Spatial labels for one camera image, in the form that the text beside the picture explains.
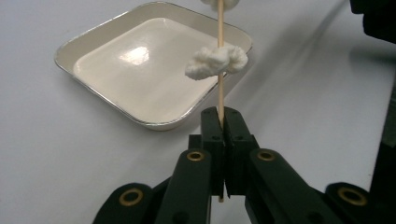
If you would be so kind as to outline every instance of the tray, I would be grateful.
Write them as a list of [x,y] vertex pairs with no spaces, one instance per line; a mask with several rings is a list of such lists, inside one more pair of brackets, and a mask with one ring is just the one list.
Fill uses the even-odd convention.
[[[217,45],[217,21],[155,2],[137,7],[66,42],[55,62],[89,90],[152,130],[175,128],[217,86],[184,69],[201,47]],[[251,38],[224,25],[226,44],[249,52]]]

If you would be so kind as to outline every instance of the black object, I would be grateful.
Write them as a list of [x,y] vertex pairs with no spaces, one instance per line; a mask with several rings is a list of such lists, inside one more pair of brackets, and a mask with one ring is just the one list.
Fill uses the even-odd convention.
[[396,223],[364,189],[336,183],[325,193],[310,188],[282,156],[260,148],[241,114],[225,108],[224,131],[217,109],[201,114],[202,134],[190,135],[173,175],[151,189],[116,189],[93,224],[206,224],[211,196],[245,195],[254,224]]
[[396,1],[350,0],[352,12],[364,14],[364,33],[396,44]]

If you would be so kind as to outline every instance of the table surface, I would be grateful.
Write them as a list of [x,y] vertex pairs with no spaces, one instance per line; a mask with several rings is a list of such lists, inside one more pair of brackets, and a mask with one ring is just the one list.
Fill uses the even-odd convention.
[[[216,18],[199,0],[168,2]],[[53,61],[62,43],[144,3],[0,3],[1,223],[91,223],[114,189],[171,175],[199,133],[199,113],[147,130]],[[361,19],[340,0],[242,0],[225,15],[253,39],[253,65],[225,104],[322,191],[340,181],[369,189],[375,166],[396,50],[366,36]],[[212,207],[212,223],[249,223],[242,197]]]

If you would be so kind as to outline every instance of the cotton ball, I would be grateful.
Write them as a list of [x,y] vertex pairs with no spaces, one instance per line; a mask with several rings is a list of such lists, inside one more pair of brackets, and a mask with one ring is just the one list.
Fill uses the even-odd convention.
[[[218,0],[201,0],[203,3],[212,6],[212,9],[218,10]],[[230,10],[238,4],[239,0],[224,0],[224,10]]]
[[230,63],[227,66],[228,73],[237,73],[241,71],[248,63],[248,56],[238,46],[225,47],[228,50]]
[[202,48],[188,62],[185,74],[194,80],[201,80],[224,72],[229,63],[229,51],[226,48]]

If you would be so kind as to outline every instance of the wooden stick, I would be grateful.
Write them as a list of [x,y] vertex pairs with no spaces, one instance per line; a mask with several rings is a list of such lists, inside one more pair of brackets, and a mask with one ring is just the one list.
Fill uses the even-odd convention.
[[[218,47],[224,46],[224,0],[218,0]],[[221,128],[224,124],[224,76],[223,73],[218,74],[218,85],[219,85],[219,122]]]

